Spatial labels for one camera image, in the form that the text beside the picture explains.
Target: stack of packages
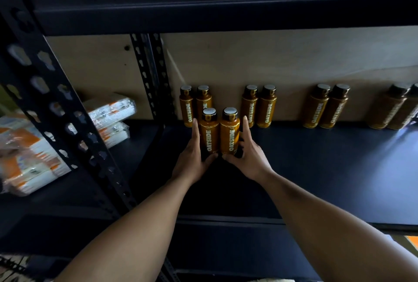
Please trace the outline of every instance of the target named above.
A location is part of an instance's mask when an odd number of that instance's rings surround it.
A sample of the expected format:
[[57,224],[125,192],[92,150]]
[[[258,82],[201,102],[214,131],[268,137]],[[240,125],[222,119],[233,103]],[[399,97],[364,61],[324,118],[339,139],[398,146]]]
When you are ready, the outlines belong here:
[[[129,127],[120,121],[136,112],[133,100],[111,94],[86,101],[84,106],[108,148],[129,138]],[[72,125],[69,130],[76,133]],[[0,118],[0,178],[3,181],[3,193],[28,195],[70,170],[25,116],[13,114]]]

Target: hand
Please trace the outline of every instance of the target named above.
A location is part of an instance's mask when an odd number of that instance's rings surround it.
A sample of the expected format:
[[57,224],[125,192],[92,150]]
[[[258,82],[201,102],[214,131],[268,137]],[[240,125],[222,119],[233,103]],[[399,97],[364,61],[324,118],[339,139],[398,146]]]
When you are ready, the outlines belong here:
[[191,181],[191,184],[197,182],[206,172],[211,163],[217,158],[217,153],[212,153],[204,162],[200,157],[200,136],[197,119],[193,118],[191,127],[191,139],[187,147],[180,153],[177,163],[173,170],[173,178],[184,177]]
[[222,157],[240,169],[248,179],[260,183],[263,177],[271,173],[275,174],[275,172],[268,163],[261,147],[253,141],[247,116],[243,117],[242,123],[244,141],[240,141],[239,144],[243,147],[243,157],[238,159],[232,154],[223,154]]

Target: person's right hand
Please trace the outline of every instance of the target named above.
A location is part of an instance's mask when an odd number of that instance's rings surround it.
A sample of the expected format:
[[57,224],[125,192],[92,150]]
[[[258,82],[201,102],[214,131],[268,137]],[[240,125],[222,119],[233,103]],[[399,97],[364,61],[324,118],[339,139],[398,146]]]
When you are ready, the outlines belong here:
[[243,157],[238,159],[232,154],[223,154],[222,158],[235,165],[247,178],[260,183],[263,177],[274,171],[261,147],[251,137],[247,116],[243,117],[242,124],[244,141],[240,141],[240,145],[243,147]]

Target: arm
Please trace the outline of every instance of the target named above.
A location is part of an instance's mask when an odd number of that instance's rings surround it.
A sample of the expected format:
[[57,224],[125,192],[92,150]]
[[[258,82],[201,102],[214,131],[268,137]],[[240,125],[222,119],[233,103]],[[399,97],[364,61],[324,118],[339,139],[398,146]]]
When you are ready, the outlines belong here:
[[418,258],[364,221],[276,174],[243,119],[243,158],[227,155],[267,191],[324,281],[418,281]]
[[193,119],[192,138],[180,154],[172,178],[89,243],[56,282],[154,282],[169,248],[181,201],[215,158],[213,154],[201,161],[199,131]]

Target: brown bottle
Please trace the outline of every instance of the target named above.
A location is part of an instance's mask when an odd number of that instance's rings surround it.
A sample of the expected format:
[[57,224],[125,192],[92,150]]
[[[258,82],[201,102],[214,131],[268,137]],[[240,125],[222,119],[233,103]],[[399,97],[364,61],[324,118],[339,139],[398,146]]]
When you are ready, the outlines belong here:
[[205,108],[212,108],[212,95],[209,93],[209,86],[201,85],[197,88],[196,113],[200,116]]
[[318,125],[329,100],[330,89],[331,87],[327,84],[318,84],[314,87],[302,108],[302,125],[304,127],[315,128]]
[[276,105],[276,87],[264,85],[257,105],[257,126],[267,128],[273,119],[274,106]]
[[389,90],[374,101],[366,115],[366,124],[373,129],[383,129],[406,100],[409,85],[392,84]]
[[200,134],[203,147],[209,153],[219,151],[219,121],[215,108],[205,108],[200,121]]
[[342,109],[348,100],[348,91],[350,86],[346,84],[337,84],[329,94],[327,106],[319,121],[319,126],[322,128],[332,128],[340,116]]
[[241,99],[241,118],[247,116],[248,126],[254,126],[255,105],[257,104],[257,85],[247,85]]
[[190,85],[183,85],[180,88],[180,109],[181,116],[183,116],[184,125],[191,127],[193,124],[193,97],[191,96],[193,91]]
[[239,118],[234,107],[227,107],[222,112],[221,120],[221,152],[235,154],[238,148]]
[[407,95],[398,112],[393,116],[388,124],[388,128],[399,130],[404,128],[418,114],[418,83],[411,86],[411,90]]

